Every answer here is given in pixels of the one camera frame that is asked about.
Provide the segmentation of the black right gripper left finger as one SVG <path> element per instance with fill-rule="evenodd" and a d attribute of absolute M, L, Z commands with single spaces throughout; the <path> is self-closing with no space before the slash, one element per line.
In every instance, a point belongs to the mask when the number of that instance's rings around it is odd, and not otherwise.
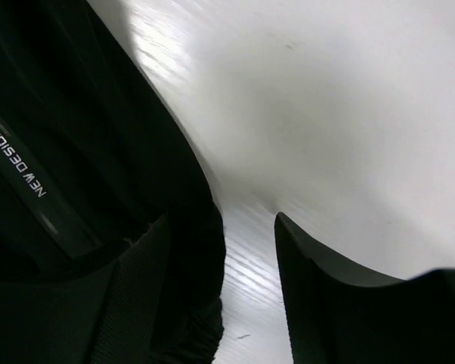
<path fill-rule="evenodd" d="M 166 217 L 65 274 L 0 281 L 0 363 L 145 363 L 170 237 Z"/>

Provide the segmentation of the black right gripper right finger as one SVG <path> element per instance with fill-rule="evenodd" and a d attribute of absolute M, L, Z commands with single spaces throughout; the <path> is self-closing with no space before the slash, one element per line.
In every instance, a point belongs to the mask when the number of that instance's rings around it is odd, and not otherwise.
<path fill-rule="evenodd" d="M 455 268 L 400 280 L 366 268 L 284 213 L 275 243 L 296 363 L 455 363 Z"/>

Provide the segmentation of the black shorts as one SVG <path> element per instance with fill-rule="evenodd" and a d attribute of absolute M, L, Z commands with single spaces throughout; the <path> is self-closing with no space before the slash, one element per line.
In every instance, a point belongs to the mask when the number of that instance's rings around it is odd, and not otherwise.
<path fill-rule="evenodd" d="M 161 217 L 145 363 L 211 363 L 224 231 L 186 137 L 87 2 L 0 1 L 0 281 L 65 274 Z"/>

